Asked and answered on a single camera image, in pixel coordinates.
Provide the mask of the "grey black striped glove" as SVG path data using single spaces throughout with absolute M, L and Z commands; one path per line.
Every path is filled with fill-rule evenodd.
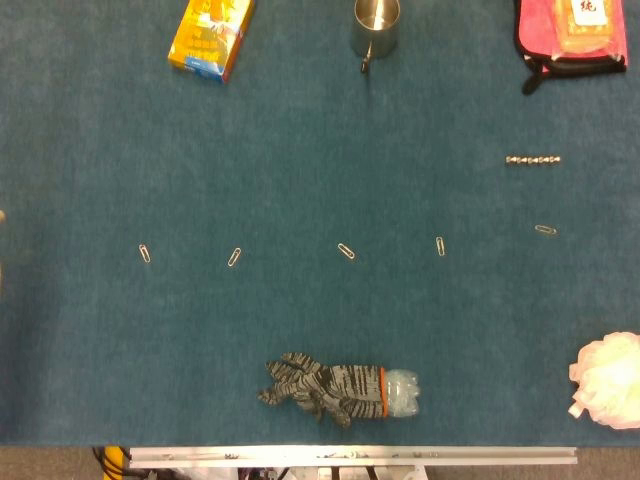
M 381 419 L 388 415 L 385 370 L 376 365 L 324 365 L 302 352 L 287 352 L 265 364 L 273 385 L 257 398 L 275 406 L 293 400 L 321 420 L 327 414 L 342 428 L 354 418 Z

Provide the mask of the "clear crushed plastic bottle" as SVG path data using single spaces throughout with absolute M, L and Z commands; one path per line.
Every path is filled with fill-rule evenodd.
M 394 418 L 412 417 L 419 413 L 421 393 L 418 375 L 403 369 L 385 372 L 383 381 L 388 415 Z

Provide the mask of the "stainless steel cup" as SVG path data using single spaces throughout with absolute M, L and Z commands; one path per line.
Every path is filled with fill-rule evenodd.
M 362 74 L 395 48 L 400 15 L 400 0 L 354 0 L 350 46 L 360 57 Z

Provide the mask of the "yellow orange snack box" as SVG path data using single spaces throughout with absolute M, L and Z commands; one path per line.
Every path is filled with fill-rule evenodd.
M 228 82 L 256 0 L 189 0 L 167 59 L 178 69 Z

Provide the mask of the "pink cloth with black trim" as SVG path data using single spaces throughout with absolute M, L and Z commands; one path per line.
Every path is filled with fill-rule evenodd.
M 533 94 L 548 79 L 617 74 L 627 70 L 623 0 L 612 0 L 613 41 L 606 49 L 583 54 L 560 51 L 553 5 L 554 0 L 514 0 L 514 43 L 530 70 L 522 86 L 523 94 Z

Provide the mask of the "pale pink bath loofah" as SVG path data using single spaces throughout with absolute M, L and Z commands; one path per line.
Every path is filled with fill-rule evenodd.
M 568 369 L 577 385 L 568 413 L 616 430 L 640 429 L 640 335 L 613 332 L 583 346 Z

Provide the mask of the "clear bag of biscuits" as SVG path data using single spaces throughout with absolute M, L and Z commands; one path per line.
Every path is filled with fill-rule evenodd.
M 612 0 L 554 0 L 553 14 L 561 52 L 589 53 L 613 41 Z

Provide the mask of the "aluminium profile rail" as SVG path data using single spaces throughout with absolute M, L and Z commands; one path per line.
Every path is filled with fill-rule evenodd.
M 575 465 L 574 447 L 264 445 L 133 447 L 133 468 Z

